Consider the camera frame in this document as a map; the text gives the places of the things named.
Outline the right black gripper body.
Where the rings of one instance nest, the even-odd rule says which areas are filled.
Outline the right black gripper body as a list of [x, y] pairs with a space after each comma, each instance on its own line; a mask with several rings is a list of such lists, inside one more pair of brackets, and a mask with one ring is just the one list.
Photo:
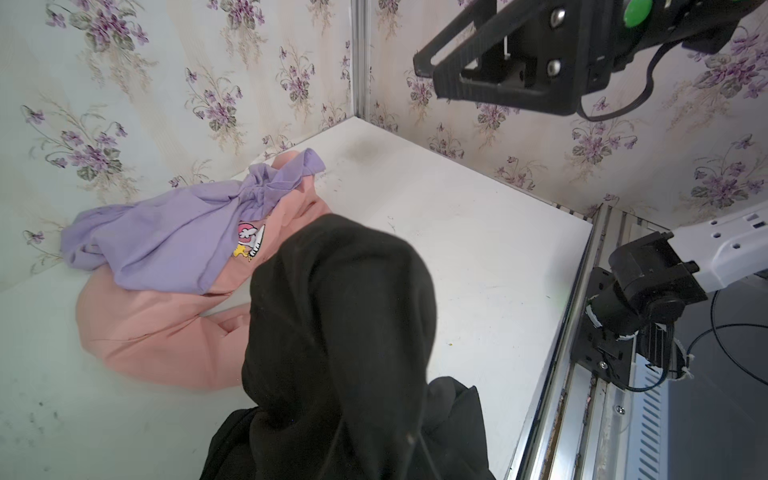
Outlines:
[[497, 102], [539, 113], [585, 113], [585, 95], [607, 88], [637, 53], [654, 54], [641, 93], [654, 89], [653, 72], [674, 47], [715, 53], [744, 16], [741, 1], [513, 1], [499, 11], [509, 72], [497, 82]]

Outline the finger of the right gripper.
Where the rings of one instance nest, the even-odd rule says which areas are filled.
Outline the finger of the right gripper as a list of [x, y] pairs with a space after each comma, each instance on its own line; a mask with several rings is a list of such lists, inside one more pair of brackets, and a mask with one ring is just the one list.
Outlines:
[[559, 116], [576, 111], [576, 3], [472, 1], [413, 57], [435, 95]]

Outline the black cloth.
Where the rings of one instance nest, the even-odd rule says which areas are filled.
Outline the black cloth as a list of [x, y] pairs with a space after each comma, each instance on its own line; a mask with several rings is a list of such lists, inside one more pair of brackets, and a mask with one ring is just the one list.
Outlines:
[[328, 214], [253, 273], [242, 384], [205, 479], [488, 479], [478, 391], [428, 380], [437, 307], [405, 241]]

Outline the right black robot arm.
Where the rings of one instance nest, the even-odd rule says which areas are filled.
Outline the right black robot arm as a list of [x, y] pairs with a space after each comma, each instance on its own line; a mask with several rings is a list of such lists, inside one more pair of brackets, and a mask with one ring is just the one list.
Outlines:
[[[603, 115], [617, 120], [652, 96], [657, 65], [681, 47], [717, 54], [755, 1], [471, 1], [413, 58], [439, 98], [558, 116], [584, 116], [586, 95], [607, 88], [635, 55], [652, 50], [641, 93]], [[619, 336], [671, 325], [691, 304], [763, 269], [746, 244], [692, 229], [653, 233], [610, 256], [612, 283], [586, 305], [597, 326]]]

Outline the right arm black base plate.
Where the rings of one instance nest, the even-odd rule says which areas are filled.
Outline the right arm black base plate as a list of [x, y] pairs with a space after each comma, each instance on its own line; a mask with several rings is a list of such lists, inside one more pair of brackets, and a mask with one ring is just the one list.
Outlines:
[[643, 319], [623, 299], [609, 271], [592, 269], [571, 360], [632, 393], [651, 391], [670, 378], [677, 357], [674, 329]]

